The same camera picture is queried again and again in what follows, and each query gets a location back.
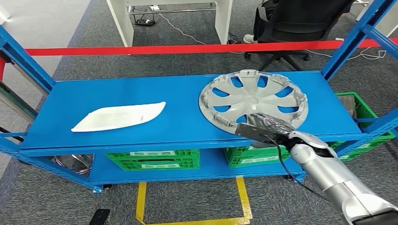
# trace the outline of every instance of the robotic arm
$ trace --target robotic arm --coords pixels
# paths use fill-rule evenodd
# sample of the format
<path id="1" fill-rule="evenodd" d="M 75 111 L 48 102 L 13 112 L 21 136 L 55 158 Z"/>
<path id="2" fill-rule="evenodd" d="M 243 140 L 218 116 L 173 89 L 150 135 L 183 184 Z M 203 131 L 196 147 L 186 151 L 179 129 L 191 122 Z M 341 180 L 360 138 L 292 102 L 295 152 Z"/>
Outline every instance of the robotic arm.
<path id="1" fill-rule="evenodd" d="M 286 121 L 255 113 L 251 124 L 241 123 L 236 134 L 261 143 L 286 146 L 291 157 L 330 199 L 349 225 L 398 225 L 398 208 L 366 187 L 337 157 L 336 152 L 314 135 L 295 131 Z"/>

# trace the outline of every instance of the yellow floor marking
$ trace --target yellow floor marking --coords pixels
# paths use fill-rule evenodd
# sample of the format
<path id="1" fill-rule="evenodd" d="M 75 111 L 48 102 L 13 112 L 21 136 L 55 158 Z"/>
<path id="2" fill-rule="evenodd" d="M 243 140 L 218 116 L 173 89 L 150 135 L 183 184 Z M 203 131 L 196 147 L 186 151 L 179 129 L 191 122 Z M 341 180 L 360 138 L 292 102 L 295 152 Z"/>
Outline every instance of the yellow floor marking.
<path id="1" fill-rule="evenodd" d="M 243 215 L 247 219 L 253 219 L 252 209 L 250 208 L 249 197 L 247 196 L 245 180 L 243 177 L 236 177 L 237 191 L 239 192 L 240 202 L 242 204 Z"/>
<path id="2" fill-rule="evenodd" d="M 237 182 L 237 189 L 239 192 L 239 198 L 242 204 L 244 217 L 161 223 L 161 224 L 146 224 L 144 222 L 146 182 L 140 182 L 138 185 L 138 193 L 137 193 L 136 219 L 143 225 L 247 225 L 250 224 L 250 219 L 253 219 L 253 215 L 249 204 L 249 197 L 247 196 L 246 192 L 245 181 L 243 180 L 243 177 L 239 176 L 236 177 L 236 182 Z"/>

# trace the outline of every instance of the green crate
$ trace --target green crate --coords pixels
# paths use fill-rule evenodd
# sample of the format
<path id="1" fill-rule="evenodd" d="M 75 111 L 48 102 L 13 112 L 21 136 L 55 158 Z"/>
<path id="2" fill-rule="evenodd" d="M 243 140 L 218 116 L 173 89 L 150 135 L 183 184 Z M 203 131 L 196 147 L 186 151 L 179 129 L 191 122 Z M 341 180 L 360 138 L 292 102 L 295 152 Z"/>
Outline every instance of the green crate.
<path id="1" fill-rule="evenodd" d="M 344 93 L 337 93 L 336 95 L 353 95 L 355 98 L 355 109 L 356 109 L 356 114 L 358 119 L 362 118 L 377 118 L 377 115 L 369 108 L 369 106 L 359 97 L 359 95 L 356 92 L 344 92 Z M 358 123 L 360 128 L 366 128 L 369 126 L 370 122 L 361 122 Z M 389 141 L 390 139 L 395 138 L 395 135 L 389 131 L 381 136 L 378 136 L 371 140 L 369 143 L 363 144 L 354 151 L 350 152 L 349 154 L 345 156 L 341 156 L 341 160 L 344 162 L 351 161 L 352 159 L 372 150 L 373 148 Z M 329 143 L 329 146 L 331 148 L 335 148 L 344 142 L 331 142 Z"/>
<path id="2" fill-rule="evenodd" d="M 135 151 L 122 153 L 107 153 L 109 157 L 199 157 L 199 149 L 171 150 L 171 151 Z"/>
<path id="3" fill-rule="evenodd" d="M 124 171 L 199 169 L 200 157 L 108 157 Z"/>
<path id="4" fill-rule="evenodd" d="M 284 146 L 280 147 L 282 160 L 285 161 L 290 155 Z M 253 147 L 225 148 L 224 153 L 230 168 L 279 163 L 277 147 L 263 149 Z"/>

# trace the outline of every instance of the red barrier tape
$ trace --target red barrier tape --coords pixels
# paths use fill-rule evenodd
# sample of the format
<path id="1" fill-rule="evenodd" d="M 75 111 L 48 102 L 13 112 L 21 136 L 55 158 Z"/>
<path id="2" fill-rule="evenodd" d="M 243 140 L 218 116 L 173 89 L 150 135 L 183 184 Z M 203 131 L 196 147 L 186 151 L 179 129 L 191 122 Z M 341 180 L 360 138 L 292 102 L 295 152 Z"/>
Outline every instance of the red barrier tape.
<path id="1" fill-rule="evenodd" d="M 391 39 L 398 44 L 398 38 Z M 288 51 L 305 49 L 337 49 L 342 41 L 307 41 L 241 45 L 156 45 L 135 47 L 86 47 L 86 48 L 42 48 L 26 49 L 31 56 L 60 56 L 60 55 L 152 55 L 152 54 L 188 54 L 188 53 L 227 53 L 227 52 L 261 52 L 261 51 Z M 366 39 L 360 48 L 379 47 L 371 40 Z"/>
<path id="2" fill-rule="evenodd" d="M 6 66 L 6 62 L 2 57 L 0 57 L 0 81 L 3 81 L 4 67 Z"/>

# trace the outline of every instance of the gray carpet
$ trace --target gray carpet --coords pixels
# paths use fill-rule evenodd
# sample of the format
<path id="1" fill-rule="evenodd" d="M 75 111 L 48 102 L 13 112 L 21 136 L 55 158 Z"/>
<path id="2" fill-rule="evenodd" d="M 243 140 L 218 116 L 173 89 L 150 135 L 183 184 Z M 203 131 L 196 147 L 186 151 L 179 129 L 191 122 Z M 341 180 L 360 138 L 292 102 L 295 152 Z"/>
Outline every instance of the gray carpet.
<path id="1" fill-rule="evenodd" d="M 235 1 L 230 32 L 240 38 L 250 33 L 254 9 L 259 1 Z M 330 38 L 343 38 L 355 24 L 361 6 L 353 6 L 334 27 Z M 187 34 L 205 43 L 217 43 L 213 12 L 167 14 L 170 21 Z M 134 45 L 196 44 L 182 36 L 163 19 L 153 27 L 135 27 Z M 122 45 L 105 0 L 91 1 L 69 46 Z M 332 54 L 333 50 L 318 51 Z M 311 55 L 311 61 L 296 62 L 304 69 L 320 69 L 327 57 Z M 258 68 L 269 56 L 253 54 L 244 60 L 241 54 L 184 54 L 148 56 L 79 56 L 63 57 L 56 80 L 141 77 L 155 75 L 220 74 Z M 274 62 L 268 71 L 291 68 L 283 61 Z M 398 65 L 389 55 L 382 60 L 361 57 L 348 61 L 332 79 L 336 92 L 356 91 L 383 115 L 398 105 Z M 398 143 L 390 142 L 348 163 L 365 184 L 393 204 L 398 204 Z M 253 212 L 253 225 L 338 225 L 338 214 L 322 199 L 281 177 L 245 179 Z M 306 180 L 310 187 L 315 186 Z M 1 224 L 42 225 L 89 223 L 98 208 L 111 210 L 110 225 L 139 224 L 134 219 L 137 184 L 116 185 L 93 195 L 84 187 L 65 181 L 42 170 L 22 166 L 15 189 L 0 212 Z M 240 201 L 234 179 L 149 183 L 145 203 L 147 223 L 241 217 Z"/>

